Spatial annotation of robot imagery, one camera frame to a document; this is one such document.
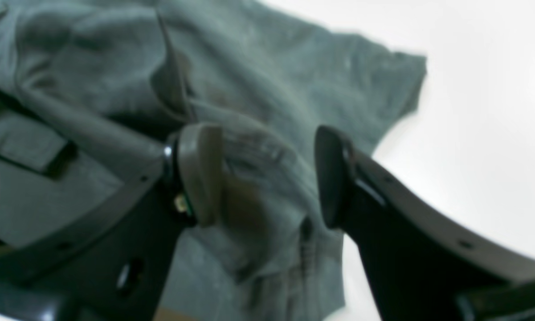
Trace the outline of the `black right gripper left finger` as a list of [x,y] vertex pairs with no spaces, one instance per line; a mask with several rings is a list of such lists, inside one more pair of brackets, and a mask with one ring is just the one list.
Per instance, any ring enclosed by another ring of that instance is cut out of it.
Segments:
[[151,321],[182,232],[218,220],[222,133],[210,123],[184,126],[102,205],[0,256],[0,317]]

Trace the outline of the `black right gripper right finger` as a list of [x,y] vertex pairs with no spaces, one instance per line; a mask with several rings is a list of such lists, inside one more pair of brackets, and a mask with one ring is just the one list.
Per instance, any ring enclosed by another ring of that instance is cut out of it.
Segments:
[[535,259],[465,228],[344,133],[318,127],[323,221],[358,248],[383,321],[535,321]]

